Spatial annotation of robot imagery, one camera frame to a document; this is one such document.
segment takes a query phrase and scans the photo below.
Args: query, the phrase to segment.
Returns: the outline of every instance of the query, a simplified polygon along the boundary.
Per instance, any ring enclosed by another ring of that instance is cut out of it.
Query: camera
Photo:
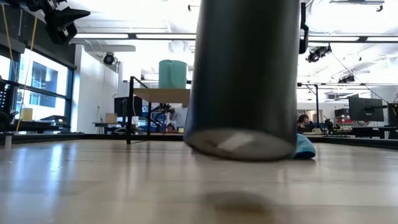
[[[310,55],[306,58],[309,63],[319,61],[321,58],[326,57],[327,54],[331,53],[330,44],[327,47],[315,47],[310,50]]]
[[[104,57],[105,65],[114,65],[118,62],[118,58],[114,56],[114,52],[107,52]]]
[[[338,83],[352,83],[355,82],[355,77],[353,75],[348,75],[347,77],[340,78]]]

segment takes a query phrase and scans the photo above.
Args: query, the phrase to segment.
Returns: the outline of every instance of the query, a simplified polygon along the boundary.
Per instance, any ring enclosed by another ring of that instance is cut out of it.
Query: desk
[[[134,88],[135,77],[130,77],[129,99],[127,102],[127,144],[131,143],[131,123],[132,123],[132,100],[134,95],[148,101],[148,115],[147,115],[147,136],[150,137],[150,122],[152,120],[152,103],[183,103],[188,105],[190,99],[190,90],[186,89],[151,89],[145,86],[141,81],[137,80],[146,88]]]
[[[389,131],[390,133],[393,131],[398,131],[398,127],[357,127],[353,128],[353,135],[356,138],[358,137],[380,137],[381,139],[385,139],[386,135],[385,131]]]
[[[153,136],[184,136],[182,133],[151,133]]]
[[[305,135],[305,136],[317,136],[317,135],[322,135],[323,133],[320,133],[320,134],[316,134],[316,133],[310,133],[310,132],[308,132],[308,133],[303,133],[303,135]]]
[[[108,134],[108,132],[113,132],[117,129],[120,129],[121,127],[116,127],[116,125],[119,125],[117,123],[93,123],[96,128],[103,128],[104,129],[104,134]]]
[[[10,131],[17,130],[18,119],[14,124],[10,124]],[[34,131],[38,134],[43,134],[45,131],[68,131],[70,126],[52,125],[51,122],[40,121],[21,121],[18,131]]]

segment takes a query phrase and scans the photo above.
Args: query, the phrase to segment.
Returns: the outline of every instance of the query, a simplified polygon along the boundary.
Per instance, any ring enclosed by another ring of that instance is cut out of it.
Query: yellow cable
[[[31,61],[32,61],[32,52],[33,52],[33,46],[34,46],[34,44],[35,44],[36,27],[37,27],[37,16],[35,15],[35,24],[34,24],[34,26],[33,26],[32,42],[30,43],[30,54],[29,54],[29,63],[28,63],[28,67],[27,67],[27,72],[29,72],[30,63],[31,63]],[[26,83],[27,83],[27,74],[26,74],[26,76],[25,76],[24,94],[22,95],[22,102],[24,102],[24,99],[25,99]],[[19,119],[18,119],[18,124],[17,124],[16,132],[18,132],[19,126],[21,125],[22,112],[23,112],[23,110],[22,110],[22,105],[21,105],[21,113],[20,113],[20,115],[19,115]]]
[[[11,57],[12,71],[14,73],[14,77],[17,77],[17,73],[16,73],[17,72],[17,68],[15,67],[14,56],[12,54],[10,35],[8,33],[8,23],[7,23],[7,17],[6,17],[6,8],[4,7],[4,4],[1,4],[1,7],[2,7],[2,14],[3,14],[3,17],[4,17],[4,26],[6,28],[8,49],[9,49],[9,53],[10,53],[10,57]]]

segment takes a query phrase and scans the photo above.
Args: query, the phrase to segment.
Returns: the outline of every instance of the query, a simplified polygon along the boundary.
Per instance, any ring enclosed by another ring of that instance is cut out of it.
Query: computer monitor
[[[120,97],[114,99],[114,113],[118,114],[118,117],[127,116],[127,102],[128,97]],[[142,116],[142,99],[138,96],[134,97],[134,112],[136,116]]]
[[[349,118],[355,121],[384,121],[383,102],[379,99],[349,97]]]

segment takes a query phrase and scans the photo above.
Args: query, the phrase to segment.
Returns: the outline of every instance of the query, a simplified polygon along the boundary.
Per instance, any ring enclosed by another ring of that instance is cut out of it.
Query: white wall
[[[119,73],[118,73],[118,97],[129,96],[129,83],[123,82],[123,74],[125,72],[125,63],[119,63]]]
[[[93,122],[98,121],[99,110],[104,120],[105,113],[113,113],[118,74],[90,56],[82,45],[76,46],[75,65],[72,131],[93,134]]]

